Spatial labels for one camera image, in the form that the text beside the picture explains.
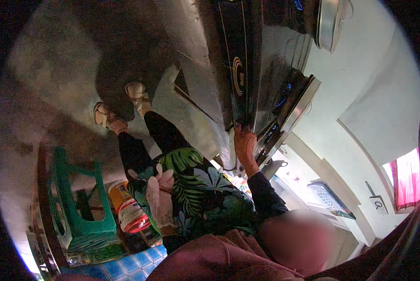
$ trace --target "black pants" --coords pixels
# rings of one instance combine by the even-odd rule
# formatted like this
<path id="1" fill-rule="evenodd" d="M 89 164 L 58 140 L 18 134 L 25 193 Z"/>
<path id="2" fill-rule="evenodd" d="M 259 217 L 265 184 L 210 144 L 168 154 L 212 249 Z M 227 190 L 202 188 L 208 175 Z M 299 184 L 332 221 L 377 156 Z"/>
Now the black pants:
<path id="1" fill-rule="evenodd" d="M 163 154 L 170 153 L 179 148 L 190 148 L 190 143 L 184 138 L 182 133 L 173 123 L 166 120 L 162 115 L 153 111 L 148 111 L 144 115 L 149 134 L 157 143 Z M 123 161 L 124 172 L 127 179 L 132 177 L 128 170 L 132 169 L 139 174 L 147 167 L 153 165 L 153 160 L 147 153 L 143 141 L 136 139 L 128 133 L 122 132 L 118 135 L 119 152 Z"/>

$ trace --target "rinnai logo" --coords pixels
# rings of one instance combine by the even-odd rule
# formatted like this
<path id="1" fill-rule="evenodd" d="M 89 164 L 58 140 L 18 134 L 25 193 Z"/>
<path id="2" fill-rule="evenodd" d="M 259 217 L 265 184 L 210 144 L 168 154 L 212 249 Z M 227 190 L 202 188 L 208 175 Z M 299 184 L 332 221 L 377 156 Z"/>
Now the rinnai logo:
<path id="1" fill-rule="evenodd" d="M 244 84 L 244 72 L 243 72 L 243 65 L 241 64 L 241 60 L 239 57 L 235 57 L 233 59 L 233 84 L 235 85 L 236 93 L 239 96 L 243 95 L 242 87 L 245 86 Z"/>

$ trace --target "sandal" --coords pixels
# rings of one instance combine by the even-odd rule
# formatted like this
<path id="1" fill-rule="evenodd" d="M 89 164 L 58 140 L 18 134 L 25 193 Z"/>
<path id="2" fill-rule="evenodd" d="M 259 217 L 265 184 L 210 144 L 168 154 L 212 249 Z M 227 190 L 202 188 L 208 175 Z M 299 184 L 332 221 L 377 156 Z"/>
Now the sandal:
<path id="1" fill-rule="evenodd" d="M 117 135 L 120 132 L 128 132 L 127 122 L 117 117 L 104 103 L 98 102 L 93 111 L 94 121 L 99 126 L 107 128 Z"/>
<path id="2" fill-rule="evenodd" d="M 132 103 L 134 103 L 134 107 L 140 113 L 141 117 L 143 117 L 146 112 L 152 110 L 151 101 L 145 90 L 145 86 L 140 82 L 127 83 L 125 87 L 126 94 Z"/>

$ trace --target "dark sleeve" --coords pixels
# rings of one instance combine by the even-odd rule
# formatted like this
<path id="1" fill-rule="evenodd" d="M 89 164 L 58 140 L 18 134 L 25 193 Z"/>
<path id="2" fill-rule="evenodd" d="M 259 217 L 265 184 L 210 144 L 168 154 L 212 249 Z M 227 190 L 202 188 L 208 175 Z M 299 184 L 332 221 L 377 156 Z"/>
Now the dark sleeve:
<path id="1" fill-rule="evenodd" d="M 252 193 L 255 210 L 262 219 L 278 217 L 288 212 L 285 202 L 275 193 L 265 175 L 260 171 L 247 180 L 250 192 Z"/>
<path id="2" fill-rule="evenodd" d="M 166 253 L 170 255 L 173 251 L 186 244 L 185 237 L 183 235 L 167 235 L 163 236 L 163 246 L 166 249 Z"/>

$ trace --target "pink curtain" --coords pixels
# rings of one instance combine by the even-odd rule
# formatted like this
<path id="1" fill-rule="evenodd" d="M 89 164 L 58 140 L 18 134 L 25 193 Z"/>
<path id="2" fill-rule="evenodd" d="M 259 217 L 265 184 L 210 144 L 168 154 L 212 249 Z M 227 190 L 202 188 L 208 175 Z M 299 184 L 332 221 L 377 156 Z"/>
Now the pink curtain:
<path id="1" fill-rule="evenodd" d="M 420 201 L 420 159 L 416 148 L 390 163 L 396 210 Z"/>

